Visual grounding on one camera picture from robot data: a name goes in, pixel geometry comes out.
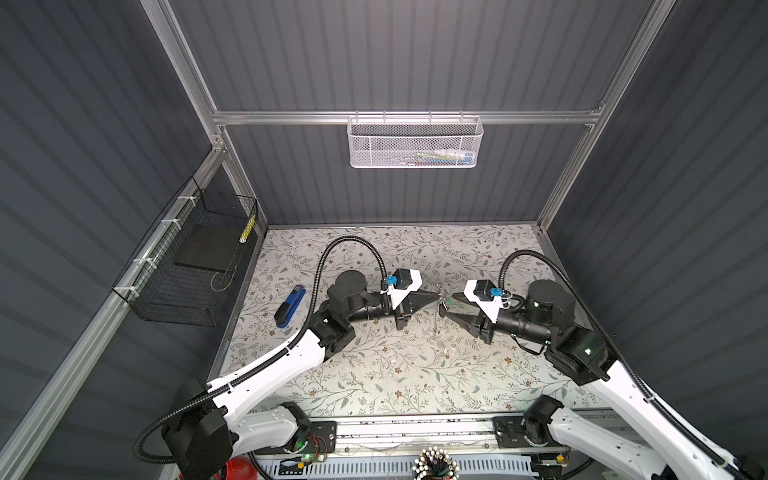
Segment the blue and black tool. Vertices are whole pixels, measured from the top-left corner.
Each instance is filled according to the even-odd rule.
[[[290,318],[296,312],[296,309],[299,308],[301,299],[304,298],[304,293],[306,293],[306,288],[304,288],[304,285],[296,285],[293,290],[291,290],[291,293],[288,295],[288,298],[286,298],[286,301],[283,302],[275,312],[275,322],[277,323],[277,328],[282,329],[288,326]]]

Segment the work surface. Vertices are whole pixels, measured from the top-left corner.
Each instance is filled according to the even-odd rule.
[[[421,270],[422,288],[444,293],[463,291],[467,280],[496,282],[504,258],[514,250],[541,251],[529,225],[271,230],[223,372],[245,366],[299,328],[309,290],[287,328],[276,328],[275,310],[297,283],[311,289],[328,242],[349,233],[373,243],[390,272],[398,267]],[[323,271],[318,304],[327,298],[326,289],[336,276],[351,269],[366,275],[371,290],[378,288],[381,276],[373,255],[359,243],[342,243]],[[530,257],[517,259],[507,272],[507,289],[524,295],[527,285],[539,278],[551,278],[544,264]],[[449,309],[477,311],[461,304],[449,304]],[[292,400],[315,417],[494,412],[523,410],[542,393],[571,408],[606,407],[543,356],[523,352],[509,336],[497,335],[485,345],[448,319],[437,317],[435,328],[435,311],[433,303],[417,312],[401,331],[393,319],[355,323],[356,338],[343,352],[279,388],[259,409]]]

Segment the dark gray wall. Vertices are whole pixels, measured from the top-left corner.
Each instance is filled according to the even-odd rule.
[[[485,127],[474,168],[349,165],[341,126],[228,127],[270,225],[536,220],[581,125]]]
[[[171,4],[220,110],[439,111],[597,107],[649,2]],[[581,131],[486,126],[474,169],[359,171],[343,127],[230,128],[271,224],[535,220]]]
[[[0,2],[0,124],[5,443],[210,144],[138,2]],[[111,458],[116,428],[167,408],[170,387],[151,382],[202,371],[203,350],[185,352],[211,341],[126,320],[33,472]]]
[[[549,230],[638,372],[768,460],[768,3],[678,0]]]

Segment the bundle of sticks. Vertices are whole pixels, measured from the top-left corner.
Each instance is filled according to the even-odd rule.
[[[456,480],[458,465],[456,460],[443,449],[436,446],[423,449],[422,454],[413,461],[413,478],[415,480]]]

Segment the white mesh basket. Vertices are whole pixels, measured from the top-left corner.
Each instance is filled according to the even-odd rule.
[[[472,168],[483,130],[479,117],[383,115],[350,117],[346,133],[354,168]]]

